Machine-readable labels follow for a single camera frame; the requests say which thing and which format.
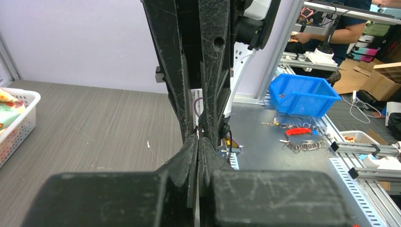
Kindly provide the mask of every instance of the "red object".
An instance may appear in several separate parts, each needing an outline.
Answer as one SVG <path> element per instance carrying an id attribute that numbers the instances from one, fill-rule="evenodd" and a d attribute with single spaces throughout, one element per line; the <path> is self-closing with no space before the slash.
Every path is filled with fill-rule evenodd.
<path id="1" fill-rule="evenodd" d="M 297 134 L 305 134 L 305 133 L 312 133 L 311 129 L 308 128 L 296 128 L 287 130 L 286 135 L 292 136 Z"/>

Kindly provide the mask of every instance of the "white plastic basket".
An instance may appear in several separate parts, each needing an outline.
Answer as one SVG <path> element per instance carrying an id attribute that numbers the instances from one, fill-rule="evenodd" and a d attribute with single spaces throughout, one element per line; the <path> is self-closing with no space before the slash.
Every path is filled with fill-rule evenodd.
<path id="1" fill-rule="evenodd" d="M 363 131 L 341 131 L 343 137 L 354 137 L 356 143 L 379 144 Z"/>
<path id="2" fill-rule="evenodd" d="M 0 168 L 17 150 L 36 125 L 36 104 L 40 94 L 15 88 L 3 88 L 26 106 L 26 110 L 0 135 Z"/>

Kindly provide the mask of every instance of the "blue container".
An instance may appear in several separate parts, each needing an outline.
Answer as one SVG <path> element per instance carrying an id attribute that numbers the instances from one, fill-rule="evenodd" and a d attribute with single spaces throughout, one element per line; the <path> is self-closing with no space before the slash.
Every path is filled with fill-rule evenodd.
<path id="1" fill-rule="evenodd" d="M 280 74 L 270 83 L 270 98 L 280 113 L 323 117 L 341 97 L 326 79 Z"/>

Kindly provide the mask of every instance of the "black bag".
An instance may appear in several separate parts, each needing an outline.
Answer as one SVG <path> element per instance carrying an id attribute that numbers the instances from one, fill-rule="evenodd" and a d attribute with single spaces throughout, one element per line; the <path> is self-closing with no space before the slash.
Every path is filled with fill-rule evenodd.
<path id="1" fill-rule="evenodd" d="M 394 138 L 401 140 L 401 113 L 390 114 L 388 128 Z"/>

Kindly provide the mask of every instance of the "gray floor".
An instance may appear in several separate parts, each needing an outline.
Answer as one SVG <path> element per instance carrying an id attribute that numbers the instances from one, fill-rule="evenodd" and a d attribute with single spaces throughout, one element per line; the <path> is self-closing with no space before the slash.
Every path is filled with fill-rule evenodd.
<path id="1" fill-rule="evenodd" d="M 42 99 L 35 129 L 0 169 L 0 227 L 21 224 L 52 174 L 151 171 L 182 146 L 167 95 L 31 81 L 11 87 Z"/>
<path id="2" fill-rule="evenodd" d="M 347 101 L 351 99 L 350 96 L 345 96 L 345 98 L 347 99 Z M 351 106 L 348 103 L 346 103 L 344 100 L 341 100 L 335 102 L 327 113 L 327 115 L 340 131 L 358 130 L 367 132 L 369 129 L 372 129 L 387 143 L 396 141 L 396 139 L 390 134 L 390 130 L 384 125 L 384 119 L 370 118 L 370 124 L 359 122 L 357 119 L 353 118 L 349 114 L 350 107 Z M 366 118 L 364 118 L 364 116 L 355 107 L 352 108 L 352 113 L 357 118 L 363 121 L 367 121 Z"/>

